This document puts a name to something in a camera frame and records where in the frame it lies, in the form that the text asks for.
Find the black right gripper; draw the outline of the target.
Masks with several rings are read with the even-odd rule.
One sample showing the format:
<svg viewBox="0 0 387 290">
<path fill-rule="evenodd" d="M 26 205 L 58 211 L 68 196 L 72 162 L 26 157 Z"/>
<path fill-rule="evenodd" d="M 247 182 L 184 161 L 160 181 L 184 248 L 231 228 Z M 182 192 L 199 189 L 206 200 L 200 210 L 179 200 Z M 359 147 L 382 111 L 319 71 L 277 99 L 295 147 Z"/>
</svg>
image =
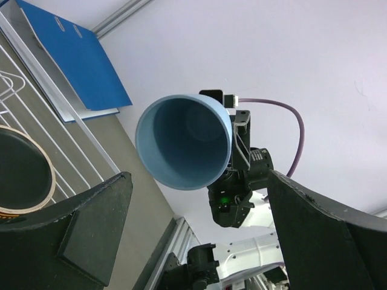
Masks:
<svg viewBox="0 0 387 290">
<path fill-rule="evenodd" d="M 213 220 L 221 227 L 239 228 L 258 204 L 253 192 L 267 187 L 273 161 L 266 148 L 250 146 L 250 111 L 237 110 L 232 121 L 232 151 L 224 173 L 208 188 Z"/>
</svg>

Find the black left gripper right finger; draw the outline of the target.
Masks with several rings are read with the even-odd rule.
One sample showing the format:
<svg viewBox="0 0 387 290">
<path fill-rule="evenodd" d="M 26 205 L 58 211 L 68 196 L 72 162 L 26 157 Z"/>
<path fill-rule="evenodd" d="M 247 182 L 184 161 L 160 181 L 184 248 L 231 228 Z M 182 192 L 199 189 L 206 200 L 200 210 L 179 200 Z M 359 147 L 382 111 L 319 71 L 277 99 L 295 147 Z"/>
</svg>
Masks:
<svg viewBox="0 0 387 290">
<path fill-rule="evenodd" d="M 386 289 L 386 219 L 268 174 L 291 289 Z"/>
</svg>

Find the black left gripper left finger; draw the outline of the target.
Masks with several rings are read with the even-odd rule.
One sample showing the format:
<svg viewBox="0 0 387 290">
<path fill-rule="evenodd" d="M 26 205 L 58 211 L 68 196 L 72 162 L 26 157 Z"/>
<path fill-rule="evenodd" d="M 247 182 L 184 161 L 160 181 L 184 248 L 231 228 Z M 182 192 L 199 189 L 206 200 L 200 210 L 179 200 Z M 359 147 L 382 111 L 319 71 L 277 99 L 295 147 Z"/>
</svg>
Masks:
<svg viewBox="0 0 387 290">
<path fill-rule="evenodd" d="M 1 223 L 1 289 L 109 285 L 132 195 L 121 172 L 78 195 Z"/>
</svg>

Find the light blue plastic cup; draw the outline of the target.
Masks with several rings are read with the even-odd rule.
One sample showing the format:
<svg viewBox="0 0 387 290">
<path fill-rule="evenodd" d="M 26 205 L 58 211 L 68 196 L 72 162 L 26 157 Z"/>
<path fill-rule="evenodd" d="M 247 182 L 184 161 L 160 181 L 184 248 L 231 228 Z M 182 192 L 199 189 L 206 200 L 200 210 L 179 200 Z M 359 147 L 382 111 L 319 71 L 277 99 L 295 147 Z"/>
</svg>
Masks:
<svg viewBox="0 0 387 290">
<path fill-rule="evenodd" d="M 169 95 L 142 113 L 135 147 L 148 172 L 163 185 L 197 190 L 226 170 L 232 151 L 227 109 L 201 94 Z"/>
</svg>

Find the black orange patterned mug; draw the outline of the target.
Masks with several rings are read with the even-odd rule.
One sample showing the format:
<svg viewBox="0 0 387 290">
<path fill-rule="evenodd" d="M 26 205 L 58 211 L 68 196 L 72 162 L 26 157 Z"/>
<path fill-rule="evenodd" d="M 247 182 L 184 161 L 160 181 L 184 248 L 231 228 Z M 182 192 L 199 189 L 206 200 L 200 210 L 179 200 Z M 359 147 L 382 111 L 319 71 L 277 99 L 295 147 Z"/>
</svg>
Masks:
<svg viewBox="0 0 387 290">
<path fill-rule="evenodd" d="M 27 134 L 1 126 L 1 223 L 44 208 L 56 188 L 54 166 Z"/>
</svg>

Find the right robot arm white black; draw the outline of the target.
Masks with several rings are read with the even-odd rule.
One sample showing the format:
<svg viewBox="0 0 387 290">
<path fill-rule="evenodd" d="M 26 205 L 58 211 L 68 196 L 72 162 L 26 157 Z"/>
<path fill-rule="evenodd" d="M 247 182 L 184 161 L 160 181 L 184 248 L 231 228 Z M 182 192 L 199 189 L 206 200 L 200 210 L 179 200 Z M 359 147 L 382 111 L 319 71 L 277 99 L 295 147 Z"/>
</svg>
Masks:
<svg viewBox="0 0 387 290">
<path fill-rule="evenodd" d="M 267 188 L 273 169 L 267 149 L 250 147 L 250 112 L 237 110 L 231 117 L 232 155 L 227 170 L 208 186 L 209 205 L 216 224 L 227 228 L 258 225 L 274 230 Z M 186 263 L 166 262 L 157 289 L 206 289 L 258 268 L 283 263 L 277 234 L 239 242 L 207 243 L 191 248 Z"/>
</svg>

